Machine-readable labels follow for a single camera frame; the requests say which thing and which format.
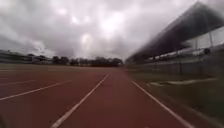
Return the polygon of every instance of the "cloudy sky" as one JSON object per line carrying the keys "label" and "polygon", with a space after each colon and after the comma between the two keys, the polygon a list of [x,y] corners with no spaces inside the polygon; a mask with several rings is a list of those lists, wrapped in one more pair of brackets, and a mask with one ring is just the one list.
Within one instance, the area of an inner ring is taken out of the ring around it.
{"label": "cloudy sky", "polygon": [[[0,0],[0,49],[127,58],[195,0]],[[222,0],[204,3],[223,8]]]}

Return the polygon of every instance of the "tree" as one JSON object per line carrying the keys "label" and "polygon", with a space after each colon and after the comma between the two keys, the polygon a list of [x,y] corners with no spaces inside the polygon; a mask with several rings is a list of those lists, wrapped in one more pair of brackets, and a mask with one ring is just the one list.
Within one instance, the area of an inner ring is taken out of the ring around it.
{"label": "tree", "polygon": [[64,57],[64,56],[63,56],[63,57],[60,58],[60,64],[67,65],[68,62],[69,62],[68,57]]}
{"label": "tree", "polygon": [[71,60],[70,60],[70,65],[71,65],[71,66],[76,66],[76,65],[78,65],[78,60],[76,60],[76,59],[71,59]]}
{"label": "tree", "polygon": [[38,58],[40,61],[44,61],[44,60],[46,60],[47,57],[45,57],[44,55],[40,55]]}
{"label": "tree", "polygon": [[54,64],[59,64],[59,57],[58,56],[54,56],[53,58],[52,58],[52,62],[54,63]]}

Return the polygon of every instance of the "sky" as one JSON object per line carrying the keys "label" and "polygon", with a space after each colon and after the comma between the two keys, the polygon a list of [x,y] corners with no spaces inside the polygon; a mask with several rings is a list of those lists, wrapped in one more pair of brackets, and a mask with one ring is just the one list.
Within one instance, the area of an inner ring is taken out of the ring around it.
{"label": "sky", "polygon": [[[126,59],[196,0],[0,0],[0,49]],[[222,0],[202,0],[215,9]]]}

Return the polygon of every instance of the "track lane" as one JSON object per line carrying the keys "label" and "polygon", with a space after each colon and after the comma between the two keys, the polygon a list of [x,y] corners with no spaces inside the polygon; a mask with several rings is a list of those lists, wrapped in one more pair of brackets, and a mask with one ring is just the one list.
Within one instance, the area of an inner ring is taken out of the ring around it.
{"label": "track lane", "polygon": [[73,78],[71,83],[0,101],[0,115],[7,128],[50,127],[53,121],[78,103],[106,73],[87,71],[76,76],[70,76],[71,74],[64,74],[64,78]]}
{"label": "track lane", "polygon": [[74,127],[186,128],[118,70],[59,128]]}

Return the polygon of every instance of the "grass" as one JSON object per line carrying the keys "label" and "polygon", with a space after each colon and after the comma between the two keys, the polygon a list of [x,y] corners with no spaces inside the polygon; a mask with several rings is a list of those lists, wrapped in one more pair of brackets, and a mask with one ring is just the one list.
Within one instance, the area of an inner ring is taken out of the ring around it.
{"label": "grass", "polygon": [[[190,79],[203,79],[208,76],[179,76],[171,74],[156,74],[138,69],[130,69],[129,73],[134,79],[149,83],[161,81],[180,81]],[[187,85],[153,86],[173,99],[217,119],[224,124],[224,79],[207,81]]]}

